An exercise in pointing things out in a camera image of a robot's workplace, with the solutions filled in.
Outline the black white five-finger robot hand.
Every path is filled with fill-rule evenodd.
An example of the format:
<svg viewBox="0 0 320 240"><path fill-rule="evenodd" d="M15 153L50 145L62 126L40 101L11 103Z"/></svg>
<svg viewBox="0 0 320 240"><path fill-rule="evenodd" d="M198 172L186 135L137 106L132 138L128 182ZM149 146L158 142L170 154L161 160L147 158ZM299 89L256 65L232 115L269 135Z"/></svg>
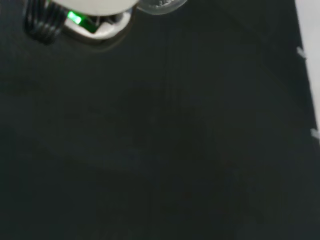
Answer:
<svg viewBox="0 0 320 240"><path fill-rule="evenodd" d="M137 0L25 0L23 28L28 37L44 44L62 32L93 43L121 35L133 20Z"/></svg>

